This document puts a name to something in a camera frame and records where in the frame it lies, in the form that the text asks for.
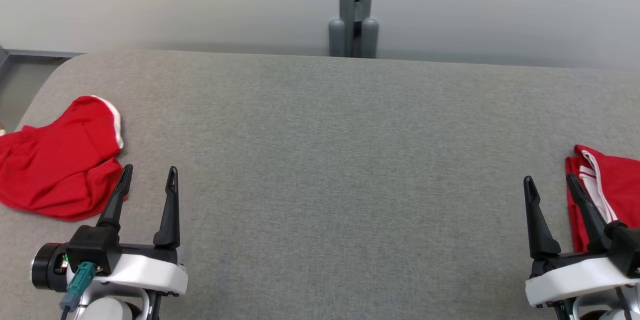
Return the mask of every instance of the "green connector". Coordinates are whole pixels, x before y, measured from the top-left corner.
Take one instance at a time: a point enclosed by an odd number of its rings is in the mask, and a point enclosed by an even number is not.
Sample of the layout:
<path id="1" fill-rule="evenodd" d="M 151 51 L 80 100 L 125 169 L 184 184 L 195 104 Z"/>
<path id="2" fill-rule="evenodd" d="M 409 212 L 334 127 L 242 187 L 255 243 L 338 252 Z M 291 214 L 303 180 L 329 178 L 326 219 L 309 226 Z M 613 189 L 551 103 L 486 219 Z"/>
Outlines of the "green connector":
<path id="1" fill-rule="evenodd" d="M 76 311 L 82 294 L 94 281 L 94 277 L 96 277 L 96 266 L 89 261 L 81 263 L 73 275 L 73 279 L 66 287 L 66 293 L 62 297 L 62 301 L 60 301 L 60 309 L 65 310 L 65 308 L 68 308 L 67 312 L 71 311 L 71 313 Z"/>
<path id="2" fill-rule="evenodd" d="M 85 261 L 78 266 L 73 279 L 66 287 L 66 292 L 74 295 L 82 295 L 96 277 L 96 266 Z"/>

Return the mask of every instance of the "gray pole base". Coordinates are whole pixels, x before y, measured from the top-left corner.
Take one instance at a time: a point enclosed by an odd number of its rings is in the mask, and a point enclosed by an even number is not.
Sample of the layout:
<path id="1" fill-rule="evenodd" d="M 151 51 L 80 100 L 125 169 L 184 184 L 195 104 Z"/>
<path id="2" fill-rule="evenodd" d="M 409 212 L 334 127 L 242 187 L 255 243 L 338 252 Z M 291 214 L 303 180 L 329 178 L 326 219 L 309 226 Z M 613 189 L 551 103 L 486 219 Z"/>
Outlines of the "gray pole base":
<path id="1" fill-rule="evenodd" d="M 378 25 L 377 20 L 368 17 L 362 20 L 362 58 L 375 59 L 376 50 L 378 49 Z"/>
<path id="2" fill-rule="evenodd" d="M 340 19 L 329 21 L 329 56 L 347 56 L 347 30 Z"/>

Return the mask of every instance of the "robotic arm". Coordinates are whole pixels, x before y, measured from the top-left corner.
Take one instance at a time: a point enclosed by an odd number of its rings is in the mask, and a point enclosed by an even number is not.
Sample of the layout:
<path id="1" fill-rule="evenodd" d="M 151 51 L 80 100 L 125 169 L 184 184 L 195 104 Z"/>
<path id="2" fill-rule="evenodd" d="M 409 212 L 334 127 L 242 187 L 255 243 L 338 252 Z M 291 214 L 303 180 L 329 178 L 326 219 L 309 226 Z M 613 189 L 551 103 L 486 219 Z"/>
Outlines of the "robotic arm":
<path id="1" fill-rule="evenodd" d="M 576 175 L 567 185 L 580 208 L 589 244 L 585 253 L 561 253 L 540 210 L 540 195 L 524 178 L 529 252 L 533 259 L 525 292 L 531 306 L 553 307 L 558 320 L 640 320 L 640 229 L 606 224 Z M 610 310 L 588 311 L 585 306 Z"/>
<path id="2" fill-rule="evenodd" d="M 158 320 L 162 297 L 178 297 L 187 290 L 185 266 L 178 263 L 176 252 L 178 169 L 169 169 L 153 245 L 119 243 L 122 204 L 132 174 L 133 166 L 126 165 L 95 226 L 80 226 L 64 244 L 43 245 L 31 263 L 31 282 L 37 289 L 65 293 L 60 302 L 63 320 L 67 313 L 75 313 L 75 320 Z M 139 298 L 142 309 L 115 297 Z"/>

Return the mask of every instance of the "white wall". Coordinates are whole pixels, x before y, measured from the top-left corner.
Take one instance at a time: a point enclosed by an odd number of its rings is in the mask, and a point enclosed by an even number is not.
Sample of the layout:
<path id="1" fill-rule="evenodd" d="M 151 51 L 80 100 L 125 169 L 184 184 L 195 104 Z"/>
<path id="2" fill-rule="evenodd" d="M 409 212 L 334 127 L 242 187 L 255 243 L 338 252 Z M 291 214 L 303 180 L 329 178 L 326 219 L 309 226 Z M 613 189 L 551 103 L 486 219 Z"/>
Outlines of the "white wall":
<path id="1" fill-rule="evenodd" d="M 640 69 L 640 0 L 372 0 L 378 58 Z"/>
<path id="2" fill-rule="evenodd" d="M 0 0 L 0 46 L 325 55 L 338 12 L 338 0 Z"/>

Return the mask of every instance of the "gray cushion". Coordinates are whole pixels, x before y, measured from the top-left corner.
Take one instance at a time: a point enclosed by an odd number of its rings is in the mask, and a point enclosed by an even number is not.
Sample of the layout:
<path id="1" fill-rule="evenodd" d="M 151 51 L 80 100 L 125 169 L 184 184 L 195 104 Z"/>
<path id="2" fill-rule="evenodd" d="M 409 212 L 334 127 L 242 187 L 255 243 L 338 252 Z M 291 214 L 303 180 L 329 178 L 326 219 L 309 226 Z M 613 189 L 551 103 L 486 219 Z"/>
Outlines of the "gray cushion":
<path id="1" fill-rule="evenodd" d="M 187 295 L 171 319 L 550 319 L 530 308 L 522 178 L 571 250 L 576 143 L 640 158 L 640 76 L 310 56 L 121 51 L 74 58 L 22 124 L 111 101 L 133 163 L 121 241 L 151 243 L 180 172 Z M 59 316 L 28 269 L 80 224 L 0 208 L 2 319 Z"/>

